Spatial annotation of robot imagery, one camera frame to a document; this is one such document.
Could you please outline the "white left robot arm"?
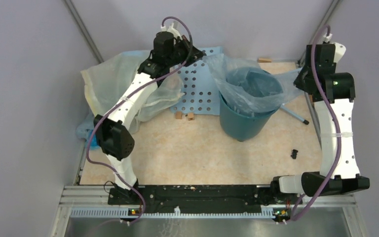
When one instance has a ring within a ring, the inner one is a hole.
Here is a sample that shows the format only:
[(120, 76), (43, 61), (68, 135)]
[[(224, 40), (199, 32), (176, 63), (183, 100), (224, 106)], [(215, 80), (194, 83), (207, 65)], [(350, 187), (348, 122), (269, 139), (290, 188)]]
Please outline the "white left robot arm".
[(135, 145), (129, 131), (132, 120), (164, 79), (203, 56), (205, 53), (193, 45), (191, 35), (157, 33), (153, 49), (136, 68), (133, 80), (123, 96), (104, 115), (96, 115), (94, 133), (97, 144), (111, 163), (110, 169), (116, 176), (114, 186), (126, 204), (135, 203), (139, 196), (137, 177), (130, 157)]

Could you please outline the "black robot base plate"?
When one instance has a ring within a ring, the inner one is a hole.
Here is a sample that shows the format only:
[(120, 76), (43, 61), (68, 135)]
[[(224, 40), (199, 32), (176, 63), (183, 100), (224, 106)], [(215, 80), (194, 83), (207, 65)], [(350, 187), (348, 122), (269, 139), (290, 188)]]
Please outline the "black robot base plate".
[(145, 185), (133, 191), (111, 188), (109, 205), (136, 205), (145, 213), (183, 214), (260, 213), (263, 206), (294, 204), (296, 194), (277, 192), (268, 185)]

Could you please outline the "teal plastic trash bin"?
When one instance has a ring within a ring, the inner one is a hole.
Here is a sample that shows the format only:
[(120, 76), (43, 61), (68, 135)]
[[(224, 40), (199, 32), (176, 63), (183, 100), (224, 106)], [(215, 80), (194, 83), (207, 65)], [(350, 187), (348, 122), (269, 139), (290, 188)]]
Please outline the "teal plastic trash bin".
[(231, 70), (218, 87), (221, 128), (239, 142), (258, 135), (281, 106), (270, 98), (282, 94), (281, 83), (259, 68)]

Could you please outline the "light blue trash bag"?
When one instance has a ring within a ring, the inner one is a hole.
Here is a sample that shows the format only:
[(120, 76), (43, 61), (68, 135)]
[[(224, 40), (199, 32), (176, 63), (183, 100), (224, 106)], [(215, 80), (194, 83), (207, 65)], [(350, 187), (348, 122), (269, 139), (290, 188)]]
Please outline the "light blue trash bag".
[(276, 110), (303, 93), (294, 86), (299, 70), (273, 75), (256, 61), (224, 54), (206, 56), (203, 62), (229, 107), (248, 117)]

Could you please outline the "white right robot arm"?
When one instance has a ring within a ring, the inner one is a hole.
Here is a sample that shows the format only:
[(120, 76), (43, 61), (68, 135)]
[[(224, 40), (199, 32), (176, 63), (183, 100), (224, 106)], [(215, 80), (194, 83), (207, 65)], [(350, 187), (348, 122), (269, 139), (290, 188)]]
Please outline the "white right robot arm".
[(356, 163), (352, 111), (355, 81), (350, 73), (337, 73), (337, 62), (346, 51), (339, 43), (306, 47), (304, 66), (294, 86), (312, 96), (319, 120), (322, 161), (319, 171), (274, 177), (269, 196), (283, 203), (290, 194), (311, 197), (350, 194), (370, 187)]

